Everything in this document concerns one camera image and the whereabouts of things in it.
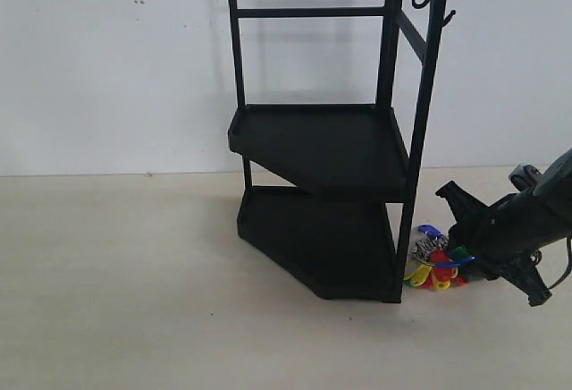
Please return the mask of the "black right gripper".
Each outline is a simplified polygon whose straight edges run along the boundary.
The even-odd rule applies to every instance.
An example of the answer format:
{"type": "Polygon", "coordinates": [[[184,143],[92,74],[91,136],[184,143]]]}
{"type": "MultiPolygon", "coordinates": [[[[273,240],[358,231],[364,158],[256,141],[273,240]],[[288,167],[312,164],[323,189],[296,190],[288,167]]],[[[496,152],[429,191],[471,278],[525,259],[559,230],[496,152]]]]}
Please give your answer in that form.
{"type": "Polygon", "coordinates": [[[446,200],[455,217],[451,250],[463,246],[487,273],[523,292],[531,307],[549,300],[532,253],[571,235],[570,191],[521,191],[487,205],[449,181],[435,195],[446,200]]]}

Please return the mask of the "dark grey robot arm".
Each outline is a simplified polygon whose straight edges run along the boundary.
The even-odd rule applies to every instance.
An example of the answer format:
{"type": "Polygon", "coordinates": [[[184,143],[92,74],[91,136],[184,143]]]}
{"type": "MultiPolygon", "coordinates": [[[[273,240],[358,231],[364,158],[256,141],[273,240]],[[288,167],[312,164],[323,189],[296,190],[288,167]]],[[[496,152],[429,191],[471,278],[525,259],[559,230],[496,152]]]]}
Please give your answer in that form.
{"type": "Polygon", "coordinates": [[[537,268],[542,248],[561,240],[571,259],[571,152],[543,172],[533,165],[518,165],[509,180],[517,190],[491,205],[453,181],[435,192],[446,200],[455,219],[448,231],[448,248],[464,248],[484,278],[501,277],[524,293],[530,306],[541,306],[551,290],[571,275],[567,263],[559,279],[547,285],[537,268]]]}

